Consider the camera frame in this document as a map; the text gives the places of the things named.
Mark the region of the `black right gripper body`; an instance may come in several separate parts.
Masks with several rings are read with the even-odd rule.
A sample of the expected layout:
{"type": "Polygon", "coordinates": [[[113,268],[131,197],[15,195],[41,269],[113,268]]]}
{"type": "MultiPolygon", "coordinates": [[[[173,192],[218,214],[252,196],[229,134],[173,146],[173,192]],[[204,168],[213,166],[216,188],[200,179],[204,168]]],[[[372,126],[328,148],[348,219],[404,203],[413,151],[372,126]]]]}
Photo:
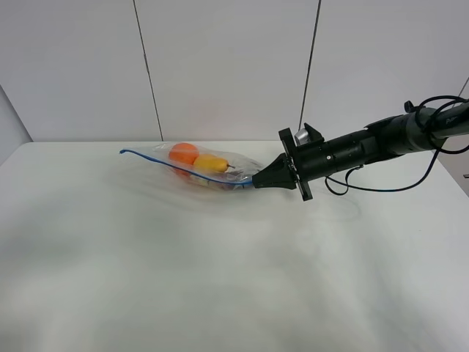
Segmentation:
{"type": "Polygon", "coordinates": [[[301,166],[300,153],[290,128],[285,128],[279,131],[278,134],[289,159],[289,168],[294,174],[294,179],[300,190],[303,201],[313,199],[309,182],[305,179],[303,167],[301,166]]]}

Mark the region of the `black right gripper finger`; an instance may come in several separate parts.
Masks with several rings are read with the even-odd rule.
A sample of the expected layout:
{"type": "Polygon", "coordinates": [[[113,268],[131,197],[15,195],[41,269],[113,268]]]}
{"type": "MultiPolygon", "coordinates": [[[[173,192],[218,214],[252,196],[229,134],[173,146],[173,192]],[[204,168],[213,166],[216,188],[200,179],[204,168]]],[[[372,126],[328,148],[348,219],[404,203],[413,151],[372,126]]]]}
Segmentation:
{"type": "Polygon", "coordinates": [[[296,176],[286,153],[281,153],[271,164],[252,177],[254,188],[296,189],[296,176]]]}

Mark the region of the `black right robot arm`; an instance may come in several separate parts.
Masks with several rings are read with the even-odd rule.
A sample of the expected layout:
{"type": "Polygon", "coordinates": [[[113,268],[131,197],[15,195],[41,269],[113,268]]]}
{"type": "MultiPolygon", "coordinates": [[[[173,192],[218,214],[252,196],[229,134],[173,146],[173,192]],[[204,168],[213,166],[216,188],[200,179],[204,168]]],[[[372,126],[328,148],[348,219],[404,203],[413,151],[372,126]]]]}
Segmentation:
{"type": "Polygon", "coordinates": [[[446,140],[468,134],[468,100],[441,95],[417,106],[408,101],[404,114],[331,140],[309,124],[296,134],[288,128],[278,134],[284,152],[252,177],[254,188],[298,188],[307,201],[312,198],[312,180],[323,178],[329,184],[337,172],[351,175],[365,165],[409,153],[432,150],[450,155],[452,151],[443,147],[446,140]]]}

